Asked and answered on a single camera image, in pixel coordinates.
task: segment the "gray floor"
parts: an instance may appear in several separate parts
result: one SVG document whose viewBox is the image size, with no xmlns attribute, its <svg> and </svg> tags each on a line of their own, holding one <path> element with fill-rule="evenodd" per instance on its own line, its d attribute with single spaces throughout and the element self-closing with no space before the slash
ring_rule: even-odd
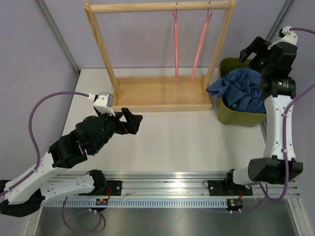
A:
<svg viewBox="0 0 315 236">
<path fill-rule="evenodd" d="M 244 200 L 244 209 L 255 206 L 259 200 Z M 65 217 L 70 219 L 81 208 L 66 208 Z M 286 202 L 265 205 L 251 213 L 223 214 L 208 212 L 206 209 L 136 209 L 108 208 L 103 223 L 93 236 L 295 236 L 298 235 L 289 206 Z M 86 213 L 73 219 L 69 224 L 86 230 L 98 222 L 98 216 Z M 46 207 L 36 236 L 81 235 L 63 225 L 61 209 Z"/>
</svg>

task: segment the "gray wall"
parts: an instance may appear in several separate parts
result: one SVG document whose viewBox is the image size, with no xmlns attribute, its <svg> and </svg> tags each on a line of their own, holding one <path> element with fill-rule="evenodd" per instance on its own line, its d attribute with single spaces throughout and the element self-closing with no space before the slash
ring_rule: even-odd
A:
<svg viewBox="0 0 315 236">
<path fill-rule="evenodd" d="M 36 161 L 28 134 L 32 107 L 47 94 L 72 90 L 76 77 L 34 0 L 1 1 L 0 32 L 0 179 L 11 179 Z M 52 98 L 35 114 L 41 153 L 58 139 L 69 99 Z M 0 234 L 21 235 L 25 223 L 0 215 Z"/>
<path fill-rule="evenodd" d="M 296 0 L 281 27 L 302 27 L 315 30 L 314 0 Z M 297 31 L 298 51 L 292 66 L 291 77 L 295 79 L 297 95 L 315 83 L 315 35 Z M 298 161 L 304 162 L 303 173 L 297 178 L 304 207 L 315 232 L 315 184 L 314 184 L 314 141 L 315 141 L 315 90 L 294 105 L 293 143 Z"/>
<path fill-rule="evenodd" d="M 93 3 L 175 0 L 93 0 Z M 45 0 L 80 68 L 103 68 L 83 9 L 83 0 Z M 220 58 L 237 56 L 257 35 L 266 37 L 285 0 L 237 0 Z M 192 67 L 207 11 L 178 12 L 179 66 Z M 223 11 L 210 20 L 199 66 L 210 63 Z M 174 67 L 173 13 L 141 12 L 97 15 L 115 68 Z"/>
</svg>

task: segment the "wooden rack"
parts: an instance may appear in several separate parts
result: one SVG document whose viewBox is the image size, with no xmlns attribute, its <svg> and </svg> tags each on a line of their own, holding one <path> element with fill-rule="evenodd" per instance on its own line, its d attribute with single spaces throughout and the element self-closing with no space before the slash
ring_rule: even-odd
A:
<svg viewBox="0 0 315 236">
<path fill-rule="evenodd" d="M 115 77 L 104 39 L 95 14 L 148 11 L 207 10 L 208 1 L 133 3 L 133 4 L 92 4 L 84 2 L 96 43 L 114 88 L 113 109 L 120 111 L 128 107 L 132 112 L 207 111 L 212 107 L 206 88 L 218 63 L 224 38 L 235 8 L 236 0 L 210 1 L 211 10 L 225 9 L 220 31 L 206 75 L 198 75 L 192 83 L 191 75 L 180 75 L 175 85 L 174 76 L 131 76 Z"/>
</svg>

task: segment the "green bin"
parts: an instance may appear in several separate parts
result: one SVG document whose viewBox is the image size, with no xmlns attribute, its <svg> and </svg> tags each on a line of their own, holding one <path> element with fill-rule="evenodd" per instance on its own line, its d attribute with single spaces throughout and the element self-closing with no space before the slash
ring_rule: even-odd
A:
<svg viewBox="0 0 315 236">
<path fill-rule="evenodd" d="M 244 63 L 239 62 L 237 58 L 226 58 L 219 63 L 219 77 L 222 78 L 231 70 L 247 67 L 250 63 L 247 59 Z M 251 112 L 237 112 L 229 109 L 223 102 L 222 97 L 217 100 L 218 119 L 222 124 L 237 124 L 242 126 L 254 127 L 266 119 L 266 114 L 251 113 Z"/>
</svg>

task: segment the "wooden base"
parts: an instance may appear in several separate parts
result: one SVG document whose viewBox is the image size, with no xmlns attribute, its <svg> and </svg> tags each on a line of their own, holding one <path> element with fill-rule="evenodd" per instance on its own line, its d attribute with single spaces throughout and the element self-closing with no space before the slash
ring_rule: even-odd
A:
<svg viewBox="0 0 315 236">
<path fill-rule="evenodd" d="M 128 107 L 131 112 L 209 111 L 212 102 L 202 90 L 204 75 L 117 77 L 120 98 L 115 96 L 114 111 Z"/>
</svg>

